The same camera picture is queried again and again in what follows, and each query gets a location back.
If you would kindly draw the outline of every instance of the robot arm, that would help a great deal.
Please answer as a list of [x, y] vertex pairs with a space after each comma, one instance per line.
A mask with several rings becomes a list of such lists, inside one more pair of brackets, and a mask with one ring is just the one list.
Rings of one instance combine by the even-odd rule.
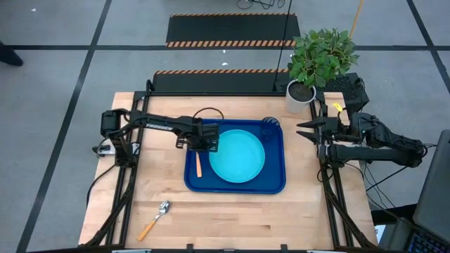
[[[128, 122], [120, 127], [122, 117]], [[126, 142], [124, 137], [139, 127], [176, 134], [177, 148], [183, 148], [184, 144], [187, 144], [189, 150], [217, 152], [219, 145], [219, 125], [203, 124], [201, 118], [171, 118], [138, 110], [108, 110], [102, 114], [100, 133], [111, 140], [116, 151], [116, 162], [121, 166], [129, 166], [134, 160], [133, 146]]]
[[[298, 131], [315, 144], [319, 144], [319, 159], [331, 166], [343, 167], [349, 160], [391, 161], [398, 165], [417, 167], [425, 152], [419, 140], [413, 140], [392, 133], [377, 117], [364, 112], [355, 112], [350, 125], [345, 126], [339, 117], [317, 117], [315, 120], [298, 124], [299, 127], [319, 127], [319, 133]], [[322, 145], [321, 139], [328, 145]], [[334, 142], [346, 141], [368, 148], [346, 146]]]

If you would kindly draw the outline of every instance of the person's leg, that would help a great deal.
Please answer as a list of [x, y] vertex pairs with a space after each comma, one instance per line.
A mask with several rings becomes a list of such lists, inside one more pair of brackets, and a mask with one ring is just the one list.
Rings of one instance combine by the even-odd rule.
[[0, 41], [0, 61], [13, 66], [22, 66], [23, 61], [15, 54], [14, 50], [5, 46]]

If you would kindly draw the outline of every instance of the white flower pot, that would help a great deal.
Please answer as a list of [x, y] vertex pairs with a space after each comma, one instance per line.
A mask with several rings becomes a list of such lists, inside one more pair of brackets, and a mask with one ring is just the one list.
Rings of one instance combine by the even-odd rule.
[[308, 101], [302, 102], [295, 100], [290, 94], [289, 94], [289, 86], [291, 84], [296, 83], [297, 80], [292, 80], [288, 87], [286, 88], [286, 108], [288, 109], [288, 112], [290, 113], [300, 113], [305, 109], [307, 106], [309, 106], [309, 103], [312, 102], [316, 98], [316, 87], [312, 87], [313, 95], [312, 98]]

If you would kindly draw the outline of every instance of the blue tray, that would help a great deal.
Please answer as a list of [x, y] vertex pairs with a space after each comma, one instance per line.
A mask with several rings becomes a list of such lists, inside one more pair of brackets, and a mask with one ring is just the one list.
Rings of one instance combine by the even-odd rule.
[[[221, 123], [221, 120], [204, 119], [203, 123]], [[186, 186], [192, 191], [207, 193], [275, 194], [281, 192], [286, 184], [283, 132], [281, 128], [273, 126], [267, 131], [266, 126], [262, 127], [261, 120], [225, 119], [224, 123], [219, 127], [219, 133], [221, 134], [232, 129], [249, 131], [261, 141], [266, 153], [261, 172], [248, 182], [230, 183], [217, 176], [211, 168], [209, 153], [200, 153], [202, 177], [198, 178], [195, 152], [187, 151], [184, 169], [184, 183]]]

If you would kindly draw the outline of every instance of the turquoise plate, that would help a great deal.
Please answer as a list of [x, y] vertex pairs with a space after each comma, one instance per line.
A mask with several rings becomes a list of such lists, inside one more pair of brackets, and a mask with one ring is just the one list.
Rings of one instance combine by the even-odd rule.
[[229, 130], [219, 137], [219, 151], [210, 153], [211, 167], [217, 176], [232, 183], [244, 183], [256, 177], [266, 155], [261, 142], [243, 130]]

